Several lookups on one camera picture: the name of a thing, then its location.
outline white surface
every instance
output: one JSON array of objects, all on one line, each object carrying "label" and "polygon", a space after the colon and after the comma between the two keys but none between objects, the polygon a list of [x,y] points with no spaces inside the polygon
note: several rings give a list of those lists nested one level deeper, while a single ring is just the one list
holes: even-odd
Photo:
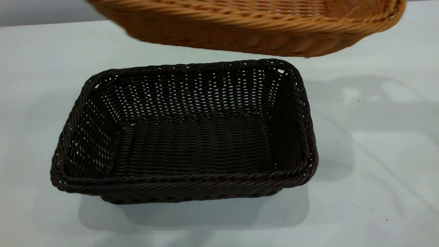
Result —
[{"label": "white surface", "polygon": [[0,29],[1,246],[439,246],[439,1],[301,72],[320,164],[257,199],[116,206],[52,187],[85,81],[109,68],[267,56],[141,43],[114,24]]}]

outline basket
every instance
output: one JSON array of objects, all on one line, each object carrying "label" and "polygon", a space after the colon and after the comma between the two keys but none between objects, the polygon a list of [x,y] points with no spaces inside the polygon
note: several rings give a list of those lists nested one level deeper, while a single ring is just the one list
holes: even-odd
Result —
[{"label": "basket", "polygon": [[405,0],[88,0],[142,41],[322,56],[395,25]]},{"label": "basket", "polygon": [[318,164],[299,72],[281,60],[111,69],[84,85],[51,181],[116,203],[256,197]]}]

